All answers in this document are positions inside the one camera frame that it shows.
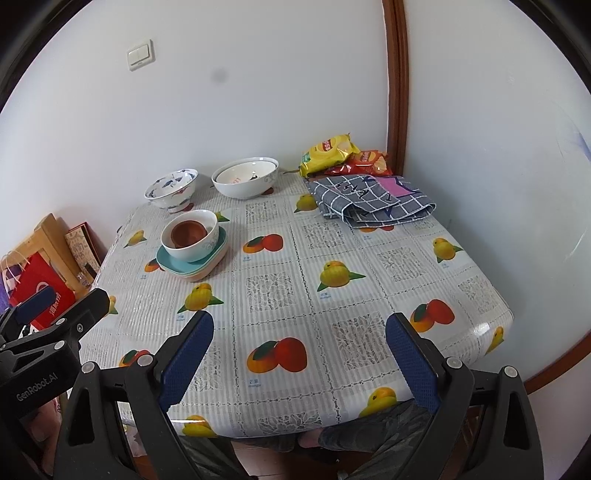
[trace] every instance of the teal plate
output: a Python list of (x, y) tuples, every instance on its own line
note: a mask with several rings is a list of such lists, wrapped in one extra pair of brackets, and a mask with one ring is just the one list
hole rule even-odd
[(158, 253), (156, 254), (156, 261), (163, 269), (172, 273), (176, 273), (177, 275), (195, 275), (195, 273), (198, 273), (204, 267), (207, 267), (209, 261), (217, 254), (217, 252), (225, 245), (227, 241), (228, 236), (226, 231), (220, 227), (220, 236), (217, 240), (217, 245), (205, 258), (197, 260), (196, 262), (184, 262), (178, 258), (172, 257), (164, 247), (160, 247), (158, 249)]

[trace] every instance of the white bowl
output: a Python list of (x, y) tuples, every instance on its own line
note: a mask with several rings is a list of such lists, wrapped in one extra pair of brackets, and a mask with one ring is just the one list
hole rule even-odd
[(183, 210), (195, 193), (198, 172), (192, 168), (177, 170), (156, 180), (148, 187), (144, 197), (169, 213)]
[(279, 162), (269, 157), (242, 158), (213, 172), (218, 192), (233, 199), (259, 196), (277, 180)]
[[(207, 230), (207, 235), (196, 244), (184, 248), (175, 248), (170, 234), (176, 225), (187, 220), (200, 222), (205, 227), (205, 230)], [(210, 210), (191, 210), (190, 212), (180, 214), (164, 227), (160, 236), (160, 242), (171, 257), (178, 258), (184, 262), (196, 262), (205, 258), (213, 251), (217, 245), (219, 235), (220, 228), (217, 224), (215, 213)]]

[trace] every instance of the light switch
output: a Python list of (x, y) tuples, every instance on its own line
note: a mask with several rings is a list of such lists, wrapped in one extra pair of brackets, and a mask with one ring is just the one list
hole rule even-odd
[(154, 60), (154, 44), (151, 40), (148, 40), (127, 52), (127, 65), (131, 71), (139, 69), (148, 63), (152, 63)]
[(147, 45), (142, 45), (140, 48), (137, 48), (135, 51), (138, 54), (137, 61), (147, 59), (150, 56), (150, 50), (148, 49)]

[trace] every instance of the gray plaid towel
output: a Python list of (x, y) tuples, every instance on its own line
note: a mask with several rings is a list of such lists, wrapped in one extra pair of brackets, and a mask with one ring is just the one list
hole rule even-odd
[(308, 181), (306, 186), (322, 215), (341, 218), (353, 228), (414, 222), (433, 212), (435, 203), (423, 192), (403, 177), (392, 180), (399, 187), (394, 189), (397, 193), (389, 192), (380, 179), (369, 175), (326, 177)]

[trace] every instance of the fruit pattern tablecloth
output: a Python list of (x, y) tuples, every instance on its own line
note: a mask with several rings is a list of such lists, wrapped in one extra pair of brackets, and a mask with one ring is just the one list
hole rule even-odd
[[(160, 233), (173, 215), (139, 207), (95, 281), (111, 296), (110, 314), (80, 352), (82, 361), (115, 367), (141, 350), (154, 353), (194, 311), (211, 313), (212, 344), (168, 412), (179, 432), (302, 432), (411, 398), (385, 341), (393, 312), (467, 364), (497, 347), (511, 325), (507, 305), (432, 216), (353, 230), (323, 218), (290, 173), (246, 201), (204, 187), (193, 207), (216, 212), (226, 229), (221, 263), (195, 284), (160, 270)], [(120, 409), (131, 423), (129, 405)], [(189, 416), (196, 421), (183, 426)]]

